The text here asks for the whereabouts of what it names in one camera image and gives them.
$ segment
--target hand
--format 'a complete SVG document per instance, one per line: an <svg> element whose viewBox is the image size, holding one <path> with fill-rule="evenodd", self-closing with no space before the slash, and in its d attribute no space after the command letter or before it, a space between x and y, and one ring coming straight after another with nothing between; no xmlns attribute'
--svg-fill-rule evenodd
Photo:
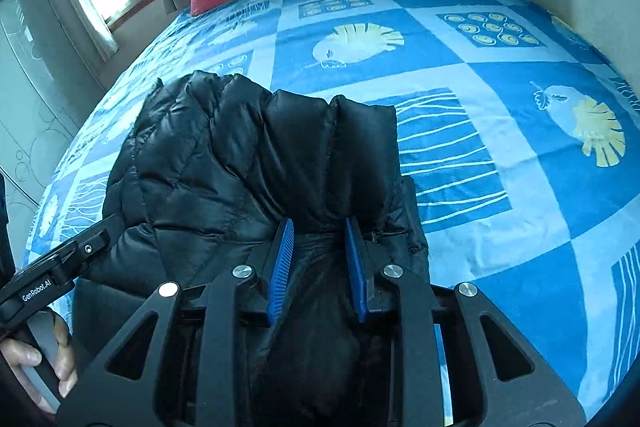
<svg viewBox="0 0 640 427"><path fill-rule="evenodd" d="M69 328L64 319L54 311L50 311L54 316L53 336L58 342L58 352L53 363L53 370L60 380L58 390L62 398L73 389L78 381L76 373L76 359L73 349L69 345ZM13 340L5 339L0 343L0 351L4 359L14 372L15 378L20 382L21 386L44 412L53 413L50 405L44 400L40 393L36 390L24 371L20 367L25 365L28 367L36 367L42 362L42 355L37 349L28 344Z"/></svg>

